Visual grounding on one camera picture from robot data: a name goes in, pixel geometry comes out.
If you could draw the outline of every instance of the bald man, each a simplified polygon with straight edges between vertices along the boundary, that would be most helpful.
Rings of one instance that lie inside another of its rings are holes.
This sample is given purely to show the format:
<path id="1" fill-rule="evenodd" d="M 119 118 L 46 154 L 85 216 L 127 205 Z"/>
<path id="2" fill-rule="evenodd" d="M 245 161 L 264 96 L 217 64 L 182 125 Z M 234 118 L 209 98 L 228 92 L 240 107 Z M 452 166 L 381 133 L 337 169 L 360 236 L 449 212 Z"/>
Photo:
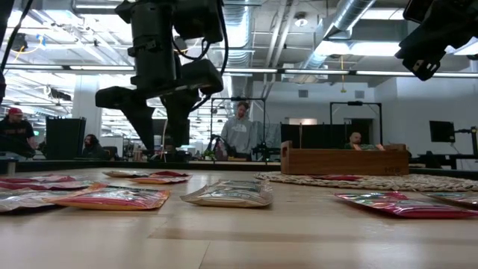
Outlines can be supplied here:
<path id="1" fill-rule="evenodd" d="M 361 144 L 361 134 L 359 132 L 353 132 L 350 135 L 349 138 L 349 143 L 346 143 L 344 146 L 344 149 L 353 149 L 353 145 L 359 145 Z"/>

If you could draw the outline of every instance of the wooden box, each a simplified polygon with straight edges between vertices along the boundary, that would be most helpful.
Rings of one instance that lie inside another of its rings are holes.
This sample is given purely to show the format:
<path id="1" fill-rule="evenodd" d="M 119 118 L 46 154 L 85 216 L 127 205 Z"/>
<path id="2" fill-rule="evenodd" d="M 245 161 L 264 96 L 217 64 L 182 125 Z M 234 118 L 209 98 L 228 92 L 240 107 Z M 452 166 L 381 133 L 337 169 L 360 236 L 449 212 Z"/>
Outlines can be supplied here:
<path id="1" fill-rule="evenodd" d="M 402 150 L 293 149 L 281 146 L 281 171 L 288 175 L 409 174 L 409 154 Z"/>

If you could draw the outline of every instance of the black monitor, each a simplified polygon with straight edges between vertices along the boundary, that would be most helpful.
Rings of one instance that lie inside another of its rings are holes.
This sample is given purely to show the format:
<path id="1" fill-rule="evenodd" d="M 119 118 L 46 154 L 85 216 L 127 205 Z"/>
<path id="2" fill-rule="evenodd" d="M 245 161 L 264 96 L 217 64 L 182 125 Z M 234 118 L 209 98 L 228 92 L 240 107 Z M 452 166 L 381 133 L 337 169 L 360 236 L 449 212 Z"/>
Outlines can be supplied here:
<path id="1" fill-rule="evenodd" d="M 455 143 L 455 126 L 452 122 L 430 120 L 432 142 Z"/>
<path id="2" fill-rule="evenodd" d="M 152 121 L 152 132 L 153 135 L 160 135 L 161 137 L 163 136 L 163 130 L 164 130 L 164 124 L 166 124 L 166 120 L 153 120 Z M 187 120 L 187 126 L 190 126 L 190 121 Z M 168 123 L 166 127 L 166 141 L 165 144 L 173 144 L 173 142 L 170 140 L 171 136 L 169 135 L 169 128 L 170 124 Z M 181 138 L 181 145 L 189 145 L 189 128 L 187 128 L 187 132 L 184 133 L 183 137 Z"/>

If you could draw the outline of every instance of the ductwork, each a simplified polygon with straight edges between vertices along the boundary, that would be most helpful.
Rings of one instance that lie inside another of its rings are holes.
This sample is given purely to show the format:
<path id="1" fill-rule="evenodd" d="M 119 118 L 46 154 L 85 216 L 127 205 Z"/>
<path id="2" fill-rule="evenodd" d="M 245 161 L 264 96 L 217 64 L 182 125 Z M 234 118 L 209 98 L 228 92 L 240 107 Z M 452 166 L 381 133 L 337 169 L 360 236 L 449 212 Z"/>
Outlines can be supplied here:
<path id="1" fill-rule="evenodd" d="M 376 0 L 340 0 L 337 4 L 337 11 L 319 22 L 316 30 L 317 47 L 323 40 L 347 40 L 352 36 L 353 26 L 360 20 L 368 8 Z M 315 50 L 308 56 L 307 60 L 300 64 L 301 69 L 318 69 L 327 59 L 325 55 L 318 55 Z M 290 82 L 306 83 L 317 82 L 318 78 L 310 75 L 296 75 Z"/>
<path id="2" fill-rule="evenodd" d="M 247 47 L 251 39 L 251 8 L 244 6 L 225 6 L 223 12 L 229 36 L 229 48 L 243 49 Z M 250 62 L 251 54 L 249 52 L 241 50 L 229 51 L 228 67 L 250 67 Z M 250 77 L 232 77 L 231 97 L 237 96 L 252 96 L 252 79 Z"/>

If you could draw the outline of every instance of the ceiling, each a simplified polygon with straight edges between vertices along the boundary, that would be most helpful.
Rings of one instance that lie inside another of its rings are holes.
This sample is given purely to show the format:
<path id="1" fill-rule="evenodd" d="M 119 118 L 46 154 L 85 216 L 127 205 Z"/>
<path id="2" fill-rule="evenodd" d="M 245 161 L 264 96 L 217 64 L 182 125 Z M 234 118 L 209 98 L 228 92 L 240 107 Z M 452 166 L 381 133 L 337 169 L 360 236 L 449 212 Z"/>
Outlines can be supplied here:
<path id="1" fill-rule="evenodd" d="M 111 1 L 80 1 L 83 4 L 112 4 Z M 244 1 L 228 0 L 226 4 L 237 4 Z M 317 47 L 317 38 L 314 33 L 317 30 L 318 22 L 331 16 L 337 6 L 336 0 L 314 1 L 302 0 L 296 6 L 295 13 L 304 12 L 307 25 L 299 27 L 291 23 L 287 38 L 285 39 L 284 49 L 280 52 L 277 66 L 283 67 L 284 64 L 300 64 L 306 60 Z M 377 0 L 372 9 L 369 10 L 361 21 L 357 24 L 357 36 L 353 38 L 361 39 L 359 36 L 364 32 L 377 32 L 380 35 L 379 26 L 375 29 L 375 22 L 389 21 L 390 25 L 402 25 L 409 28 L 410 25 L 401 20 L 400 12 L 406 6 L 406 0 Z M 233 48 L 236 51 L 247 51 L 251 57 L 248 67 L 264 67 L 269 46 L 272 40 L 273 28 L 276 24 L 284 24 L 288 19 L 288 11 L 291 7 L 285 8 L 285 16 L 278 19 L 278 10 L 280 0 L 254 0 L 249 1 L 251 10 L 251 41 L 243 48 Z M 28 17 L 22 24 L 20 33 L 26 34 L 28 48 L 25 48 L 21 54 L 11 52 L 9 57 L 10 64 L 57 64 L 57 65 L 108 65 L 125 66 L 133 65 L 134 61 L 127 55 L 127 48 L 132 44 L 131 28 L 124 23 L 118 16 L 112 14 L 111 9 L 96 8 L 86 9 L 90 13 L 75 13 L 73 10 L 31 10 Z M 7 37 L 10 36 L 13 27 L 17 24 L 21 11 L 15 10 L 8 23 L 8 31 L 5 40 L 2 43 L 2 49 L 5 48 Z M 200 42 L 197 40 L 188 40 L 190 47 L 189 55 L 199 54 Z M 213 60 L 214 54 L 222 56 L 222 49 L 215 48 L 209 53 L 211 60 L 217 65 L 220 61 Z M 469 61 L 465 56 L 447 55 L 441 62 L 441 71 L 459 71 L 468 67 Z M 324 65 L 329 69 L 357 69 L 357 70 L 387 70 L 387 71 L 405 71 L 401 61 L 394 57 L 387 56 L 367 56 L 367 55 L 342 55 L 341 57 L 327 57 Z M 23 105 L 24 111 L 32 112 L 29 118 L 32 121 L 39 122 L 38 127 L 44 126 L 41 117 L 45 115 L 65 116 L 71 114 L 72 103 L 52 98 L 51 89 L 59 90 L 74 98 L 75 91 L 74 72 L 31 72 L 22 70 L 8 70 L 7 79 L 7 98 L 5 102 L 19 102 Z M 114 85 L 130 87 L 129 79 L 131 75 L 118 72 L 117 74 L 100 75 L 100 86 L 110 87 Z M 262 75 L 254 75 L 255 81 L 262 81 Z M 319 81 L 319 84 L 327 83 L 330 85 L 341 83 L 342 76 L 332 76 Z M 345 78 L 345 83 L 364 83 L 364 88 L 374 87 L 386 78 L 351 76 Z M 231 78 L 226 78 L 224 90 L 219 97 L 230 97 L 232 94 Z M 286 84 L 276 85 L 280 89 L 277 94 L 283 95 L 286 91 Z M 260 95 L 257 90 L 252 94 Z M 158 99 L 149 100 L 149 104 L 157 108 L 155 117 L 164 117 L 164 107 Z M 231 105 L 229 101 L 223 103 L 218 115 L 214 118 L 213 131 L 220 131 L 223 123 L 232 111 L 227 109 Z M 209 133 L 209 111 L 211 103 L 205 104 L 205 108 L 197 113 L 191 114 L 193 121 L 191 126 L 191 136 L 197 139 L 207 139 Z M 128 121 L 119 111 L 109 109 L 103 110 L 103 129 L 105 133 L 115 133 L 135 136 L 134 130 Z"/>

